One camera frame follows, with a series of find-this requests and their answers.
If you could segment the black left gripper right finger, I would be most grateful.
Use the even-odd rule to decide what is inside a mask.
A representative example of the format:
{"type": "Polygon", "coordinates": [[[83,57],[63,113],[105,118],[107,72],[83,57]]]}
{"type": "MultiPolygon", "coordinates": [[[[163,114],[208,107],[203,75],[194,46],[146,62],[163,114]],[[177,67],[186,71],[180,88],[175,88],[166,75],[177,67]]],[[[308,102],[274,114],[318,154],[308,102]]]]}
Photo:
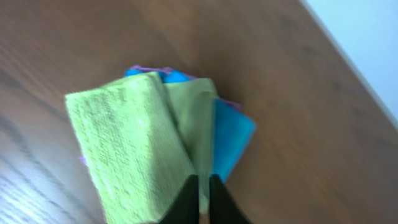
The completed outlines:
{"type": "Polygon", "coordinates": [[[211,224],[251,224],[216,174],[210,177],[209,213],[211,224]]]}

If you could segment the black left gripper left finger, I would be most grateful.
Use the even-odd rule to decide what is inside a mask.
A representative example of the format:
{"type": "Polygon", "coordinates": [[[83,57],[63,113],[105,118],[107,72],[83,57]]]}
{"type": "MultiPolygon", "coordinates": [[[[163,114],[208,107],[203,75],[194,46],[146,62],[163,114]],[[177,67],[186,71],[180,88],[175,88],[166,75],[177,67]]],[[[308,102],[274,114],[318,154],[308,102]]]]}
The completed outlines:
{"type": "Polygon", "coordinates": [[[198,176],[190,175],[159,224],[199,224],[198,176]]]}

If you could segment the green microfibre cloth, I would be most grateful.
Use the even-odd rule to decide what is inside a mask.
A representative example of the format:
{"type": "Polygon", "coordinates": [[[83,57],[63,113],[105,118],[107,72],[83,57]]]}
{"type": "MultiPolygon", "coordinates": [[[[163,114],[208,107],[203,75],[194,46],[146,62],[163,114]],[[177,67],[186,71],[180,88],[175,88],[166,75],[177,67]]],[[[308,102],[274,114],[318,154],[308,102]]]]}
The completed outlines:
{"type": "Polygon", "coordinates": [[[65,97],[108,223],[159,221],[192,174],[207,212],[215,98],[208,78],[164,83],[156,72],[65,97]]]}

